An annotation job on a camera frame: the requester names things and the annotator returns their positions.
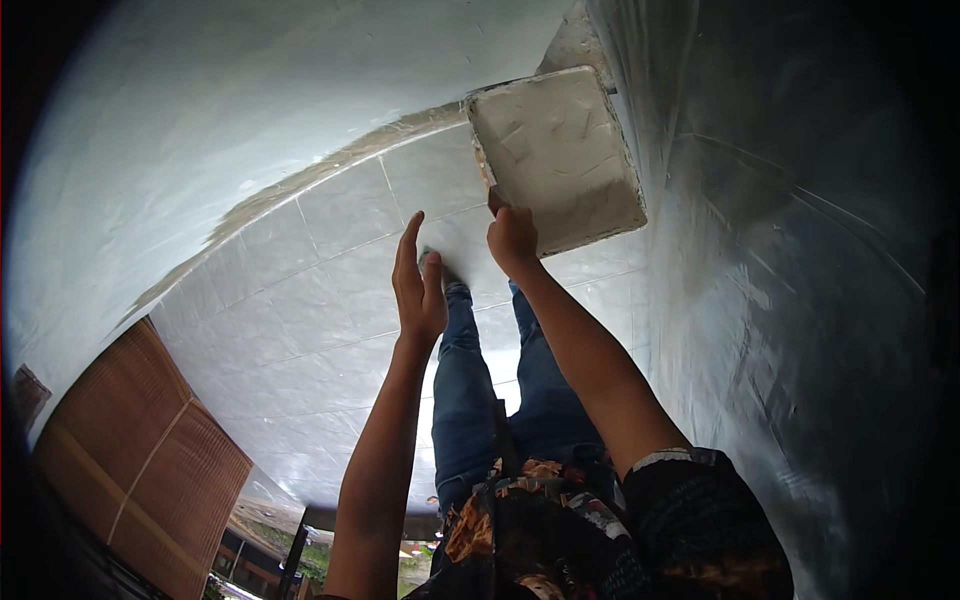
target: white plaster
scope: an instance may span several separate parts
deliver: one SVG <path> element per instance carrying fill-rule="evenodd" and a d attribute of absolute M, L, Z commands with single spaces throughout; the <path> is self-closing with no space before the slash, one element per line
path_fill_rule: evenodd
<path fill-rule="evenodd" d="M 397 115 L 532 74 L 572 4 L 119 3 L 64 74 L 15 193 L 8 374 L 29 365 L 52 410 L 231 207 Z"/>
<path fill-rule="evenodd" d="M 470 120 L 507 200 L 533 210 L 540 254 L 646 222 L 623 135 L 591 68 L 478 93 Z"/>

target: hand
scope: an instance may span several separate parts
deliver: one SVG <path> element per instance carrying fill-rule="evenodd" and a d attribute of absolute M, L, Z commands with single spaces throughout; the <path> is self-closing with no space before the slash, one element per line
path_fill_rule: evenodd
<path fill-rule="evenodd" d="M 500 206 L 487 229 L 487 246 L 500 269 L 516 281 L 537 259 L 537 228 L 529 208 Z"/>
<path fill-rule="evenodd" d="M 441 285 L 440 255 L 431 252 L 427 256 L 423 276 L 417 268 L 417 233 L 422 223 L 423 211 L 420 211 L 410 219 L 400 237 L 392 281 L 400 313 L 400 336 L 433 347 L 446 329 L 446 298 Z"/>

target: jeans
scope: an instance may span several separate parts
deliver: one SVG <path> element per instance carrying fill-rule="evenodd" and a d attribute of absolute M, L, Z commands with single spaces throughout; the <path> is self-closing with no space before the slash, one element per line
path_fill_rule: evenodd
<path fill-rule="evenodd" d="M 516 455 L 522 464 L 535 456 L 568 463 L 604 449 L 580 398 L 553 357 L 530 303 L 513 282 L 514 314 L 520 332 L 516 379 L 520 408 L 510 421 Z M 449 322 L 440 342 L 433 384 L 433 445 L 437 496 L 442 514 L 465 501 L 472 487 L 486 479 L 497 458 L 493 441 L 496 396 L 480 335 L 473 319 L 473 299 L 466 285 L 446 289 Z"/>

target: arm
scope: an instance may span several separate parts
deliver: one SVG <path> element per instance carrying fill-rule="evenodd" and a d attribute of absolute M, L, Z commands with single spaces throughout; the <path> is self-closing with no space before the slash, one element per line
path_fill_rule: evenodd
<path fill-rule="evenodd" d="M 690 448 L 627 351 L 540 264 L 530 210 L 500 208 L 487 242 L 530 302 L 557 366 L 607 445 L 620 478 L 651 452 Z"/>
<path fill-rule="evenodd" d="M 366 600 L 396 596 L 397 551 L 413 469 L 423 372 L 446 327 L 440 255 L 417 269 L 418 212 L 400 238 L 394 291 L 400 336 L 394 357 L 357 442 L 337 507 L 336 537 L 324 593 Z"/>

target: white wall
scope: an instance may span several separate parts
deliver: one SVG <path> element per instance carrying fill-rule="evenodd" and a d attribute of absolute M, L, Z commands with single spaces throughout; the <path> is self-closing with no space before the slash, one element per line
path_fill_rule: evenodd
<path fill-rule="evenodd" d="M 54 400 L 31 444 L 137 297 L 231 207 L 400 115 L 533 74 L 572 3 L 120 3 L 51 101 L 17 190 L 6 368 L 26 363 Z"/>

